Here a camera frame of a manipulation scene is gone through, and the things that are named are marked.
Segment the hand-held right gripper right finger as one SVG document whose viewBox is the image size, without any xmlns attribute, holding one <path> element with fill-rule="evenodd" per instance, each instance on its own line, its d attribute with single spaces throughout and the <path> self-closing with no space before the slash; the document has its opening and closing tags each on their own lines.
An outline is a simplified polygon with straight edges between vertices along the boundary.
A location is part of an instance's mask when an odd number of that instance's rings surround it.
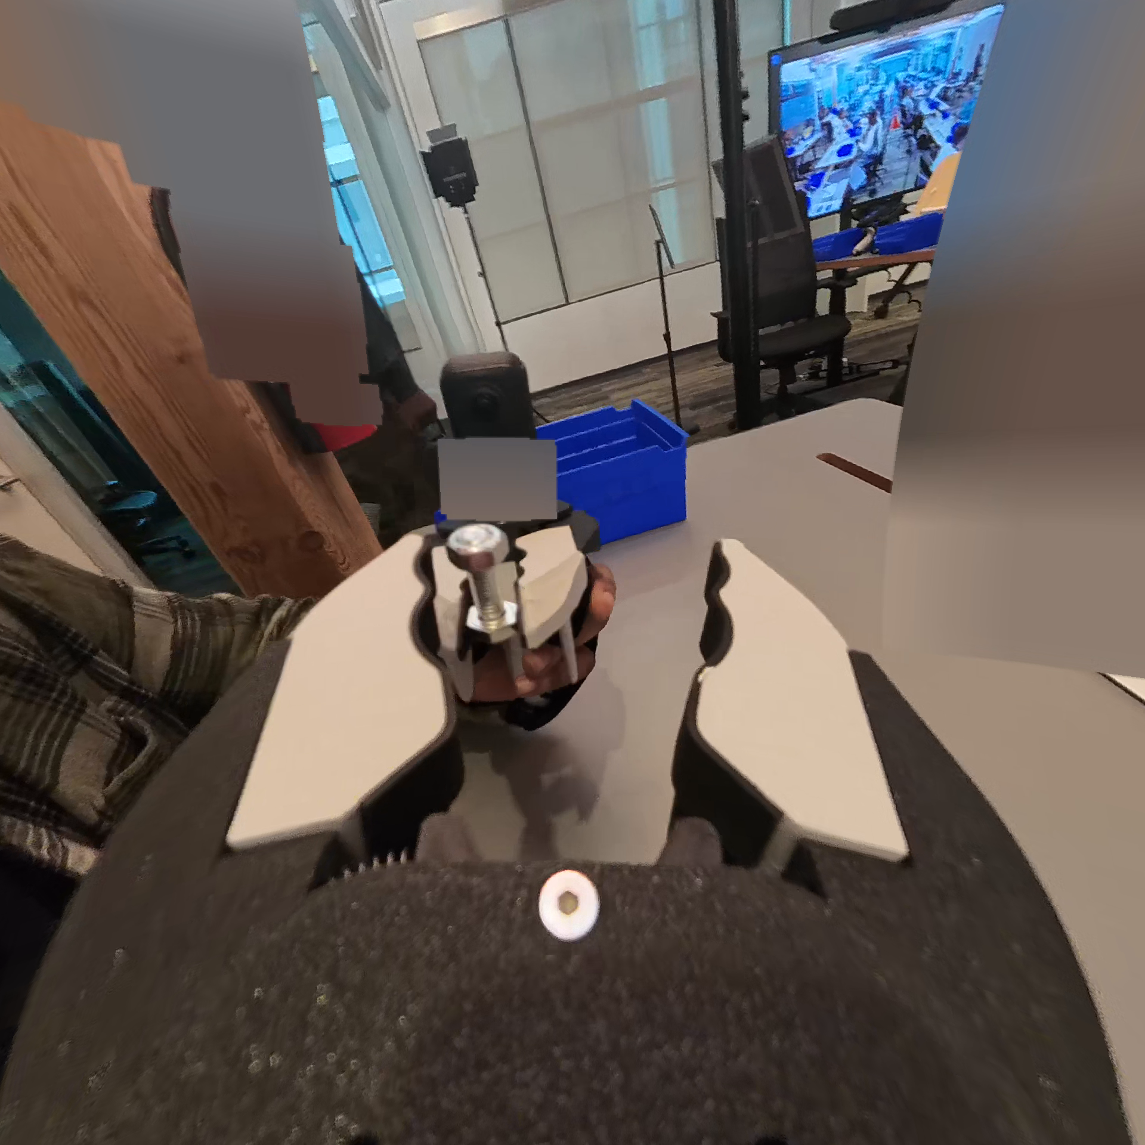
<svg viewBox="0 0 1145 1145">
<path fill-rule="evenodd" d="M 908 859 L 837 627 L 737 539 L 713 543 L 703 598 L 702 663 L 672 754 L 673 822 L 707 826 L 734 869 L 785 873 L 810 847 Z"/>
</svg>

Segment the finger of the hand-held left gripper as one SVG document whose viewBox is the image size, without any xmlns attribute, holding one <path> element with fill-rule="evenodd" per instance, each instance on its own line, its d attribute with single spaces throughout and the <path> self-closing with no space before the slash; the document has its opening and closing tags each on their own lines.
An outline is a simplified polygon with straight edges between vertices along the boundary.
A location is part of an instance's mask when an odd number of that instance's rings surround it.
<svg viewBox="0 0 1145 1145">
<path fill-rule="evenodd" d="M 512 629 L 512 671 L 524 676 L 524 652 L 558 638 L 572 683 L 581 678 L 577 666 L 574 614 L 591 589 L 586 554 L 569 523 L 551 524 L 517 541 L 523 558 L 514 581 L 517 609 Z"/>
<path fill-rule="evenodd" d="M 471 603 L 468 572 L 453 561 L 444 542 L 432 548 L 431 570 L 436 590 L 437 655 L 451 673 L 471 673 L 475 664 L 468 635 Z"/>
</svg>

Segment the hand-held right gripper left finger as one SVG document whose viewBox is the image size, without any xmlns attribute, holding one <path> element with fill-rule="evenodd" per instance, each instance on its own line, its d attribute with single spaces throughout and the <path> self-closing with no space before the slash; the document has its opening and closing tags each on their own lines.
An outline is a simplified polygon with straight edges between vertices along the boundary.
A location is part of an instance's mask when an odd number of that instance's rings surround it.
<svg viewBox="0 0 1145 1145">
<path fill-rule="evenodd" d="M 350 864 L 412 858 L 464 765 L 451 683 L 425 646 L 433 602 L 413 533 L 329 593 L 288 640 L 226 833 L 230 851 L 317 839 Z"/>
</svg>

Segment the silver hex bolt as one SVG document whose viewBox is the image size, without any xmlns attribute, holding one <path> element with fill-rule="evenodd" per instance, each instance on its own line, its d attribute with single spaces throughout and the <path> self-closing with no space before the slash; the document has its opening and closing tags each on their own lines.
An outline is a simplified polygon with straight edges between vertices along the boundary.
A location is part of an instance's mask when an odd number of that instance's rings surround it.
<svg viewBox="0 0 1145 1145">
<path fill-rule="evenodd" d="M 465 632 L 480 642 L 505 644 L 520 638 L 517 566 L 505 561 L 467 574 L 470 603 Z"/>
</svg>

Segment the blue plastic parts bin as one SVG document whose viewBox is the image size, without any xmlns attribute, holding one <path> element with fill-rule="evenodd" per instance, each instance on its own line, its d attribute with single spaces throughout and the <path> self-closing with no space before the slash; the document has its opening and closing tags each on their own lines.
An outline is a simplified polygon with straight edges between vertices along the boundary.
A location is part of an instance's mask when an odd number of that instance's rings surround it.
<svg viewBox="0 0 1145 1145">
<path fill-rule="evenodd" d="M 569 525 L 582 550 L 682 522 L 688 434 L 643 400 L 527 426 L 480 426 L 438 444 L 442 529 L 511 537 Z"/>
</svg>

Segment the person's left hand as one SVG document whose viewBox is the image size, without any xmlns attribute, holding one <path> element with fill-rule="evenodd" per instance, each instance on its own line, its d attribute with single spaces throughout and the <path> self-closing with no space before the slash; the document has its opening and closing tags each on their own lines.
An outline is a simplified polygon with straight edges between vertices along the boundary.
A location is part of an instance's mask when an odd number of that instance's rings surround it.
<svg viewBox="0 0 1145 1145">
<path fill-rule="evenodd" d="M 607 565 L 594 560 L 589 566 L 588 610 L 576 635 L 577 680 L 583 680 L 595 665 L 591 646 L 608 623 L 617 603 L 617 578 Z M 507 651 L 494 645 L 484 649 L 474 665 L 474 690 L 469 708 L 501 707 L 518 698 L 538 698 L 574 682 L 560 646 L 545 644 L 523 651 L 521 665 L 513 667 Z"/>
</svg>

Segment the black microphone stand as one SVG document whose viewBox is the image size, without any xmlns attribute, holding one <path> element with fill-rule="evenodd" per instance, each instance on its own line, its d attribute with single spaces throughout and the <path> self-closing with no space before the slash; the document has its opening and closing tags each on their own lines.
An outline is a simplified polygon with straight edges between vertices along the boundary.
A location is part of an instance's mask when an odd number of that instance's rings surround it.
<svg viewBox="0 0 1145 1145">
<path fill-rule="evenodd" d="M 672 416 L 675 424 L 691 436 L 696 432 L 696 426 L 687 425 L 685 423 L 684 415 L 682 415 L 681 401 L 680 401 L 679 375 L 678 375 L 678 368 L 676 368 L 675 344 L 673 341 L 674 337 L 672 331 L 671 307 L 668 301 L 667 271 L 676 267 L 676 259 L 671 249 L 661 214 L 654 203 L 649 203 L 649 213 L 655 227 L 654 248 L 655 248 L 656 268 L 657 268 L 657 286 L 659 286 L 660 299 L 661 299 L 661 312 L 662 312 L 662 321 L 663 321 L 663 342 L 665 342 L 665 351 L 666 351 L 666 367 L 667 367 L 667 375 L 668 375 L 671 404 L 672 404 L 672 412 L 673 412 Z"/>
</svg>

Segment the black light panel on stand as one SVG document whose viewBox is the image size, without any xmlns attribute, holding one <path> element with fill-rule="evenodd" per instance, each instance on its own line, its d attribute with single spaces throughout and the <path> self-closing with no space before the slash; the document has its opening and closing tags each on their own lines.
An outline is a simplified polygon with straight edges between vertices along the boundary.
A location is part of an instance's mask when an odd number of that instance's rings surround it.
<svg viewBox="0 0 1145 1145">
<path fill-rule="evenodd" d="M 500 348 L 508 351 L 508 337 L 498 307 L 496 298 L 478 243 L 477 230 L 470 207 L 477 199 L 480 177 L 470 141 L 455 121 L 444 122 L 427 131 L 427 149 L 421 151 L 422 164 L 433 195 L 452 209 L 459 211 L 476 263 L 476 277 L 484 290 Z"/>
</svg>

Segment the black office chair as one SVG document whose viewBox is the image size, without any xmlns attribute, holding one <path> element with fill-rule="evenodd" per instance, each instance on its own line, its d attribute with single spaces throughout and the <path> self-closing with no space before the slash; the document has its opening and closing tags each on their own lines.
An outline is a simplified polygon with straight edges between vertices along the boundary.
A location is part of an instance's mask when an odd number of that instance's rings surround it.
<svg viewBox="0 0 1145 1145">
<path fill-rule="evenodd" d="M 823 281 L 783 138 L 770 135 L 746 147 L 743 172 L 754 363 L 779 378 L 775 393 L 762 399 L 762 412 L 786 419 L 814 406 L 793 393 L 797 364 L 823 356 L 840 363 L 852 321 L 846 312 L 818 311 Z"/>
</svg>

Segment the wooden pillar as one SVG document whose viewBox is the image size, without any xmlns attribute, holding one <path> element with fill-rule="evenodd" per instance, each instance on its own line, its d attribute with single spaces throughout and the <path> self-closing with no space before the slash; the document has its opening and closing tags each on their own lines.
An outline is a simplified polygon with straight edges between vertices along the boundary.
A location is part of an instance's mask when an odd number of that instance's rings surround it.
<svg viewBox="0 0 1145 1145">
<path fill-rule="evenodd" d="M 1 107 L 3 271 L 248 595 L 321 596 L 382 545 L 337 460 L 208 366 L 119 145 Z"/>
</svg>

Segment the wooden desk with black legs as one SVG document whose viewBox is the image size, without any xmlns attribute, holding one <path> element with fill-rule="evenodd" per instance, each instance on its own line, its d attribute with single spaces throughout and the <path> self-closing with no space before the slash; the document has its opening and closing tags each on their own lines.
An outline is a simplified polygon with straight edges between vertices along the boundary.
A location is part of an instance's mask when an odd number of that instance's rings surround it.
<svg viewBox="0 0 1145 1145">
<path fill-rule="evenodd" d="M 933 264 L 935 253 L 936 248 L 929 246 L 891 253 L 853 253 L 839 259 L 817 259 L 816 268 L 826 274 L 817 280 L 817 289 L 826 289 L 829 293 L 829 313 L 845 314 L 847 313 L 847 293 L 857 284 L 859 279 L 889 271 L 895 267 L 905 267 L 903 273 L 895 279 L 890 292 L 873 310 L 876 318 L 884 319 L 889 316 L 896 298 L 903 295 L 908 296 L 909 301 L 914 301 L 913 293 L 909 289 L 909 279 L 917 267 Z"/>
</svg>

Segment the small wooden tablet board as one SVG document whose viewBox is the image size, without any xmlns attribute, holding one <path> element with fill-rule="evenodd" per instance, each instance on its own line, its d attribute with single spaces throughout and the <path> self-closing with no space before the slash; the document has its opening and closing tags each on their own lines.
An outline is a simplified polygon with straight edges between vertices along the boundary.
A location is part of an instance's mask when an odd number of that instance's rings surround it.
<svg viewBox="0 0 1145 1145">
<path fill-rule="evenodd" d="M 962 156 L 960 151 L 953 150 L 938 162 L 919 200 L 913 207 L 914 217 L 921 218 L 945 213 Z"/>
</svg>

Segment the black metal post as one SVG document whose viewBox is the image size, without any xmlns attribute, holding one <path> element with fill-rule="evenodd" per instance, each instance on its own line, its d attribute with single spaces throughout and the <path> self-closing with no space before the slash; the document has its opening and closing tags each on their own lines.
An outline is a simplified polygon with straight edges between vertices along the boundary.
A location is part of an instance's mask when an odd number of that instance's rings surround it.
<svg viewBox="0 0 1145 1145">
<path fill-rule="evenodd" d="M 724 308 L 731 350 L 735 428 L 747 431 L 762 423 L 764 405 L 752 300 L 737 1 L 713 1 L 712 15 L 723 146 Z"/>
</svg>

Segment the large wall display screen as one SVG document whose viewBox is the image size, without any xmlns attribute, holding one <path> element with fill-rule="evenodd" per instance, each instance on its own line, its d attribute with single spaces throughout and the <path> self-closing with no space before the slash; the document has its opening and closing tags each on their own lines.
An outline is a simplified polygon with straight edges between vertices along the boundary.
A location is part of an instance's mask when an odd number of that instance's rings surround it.
<svg viewBox="0 0 1145 1145">
<path fill-rule="evenodd" d="M 810 220 L 927 187 L 966 139 L 1003 14 L 951 2 L 771 53 L 770 133 Z"/>
</svg>

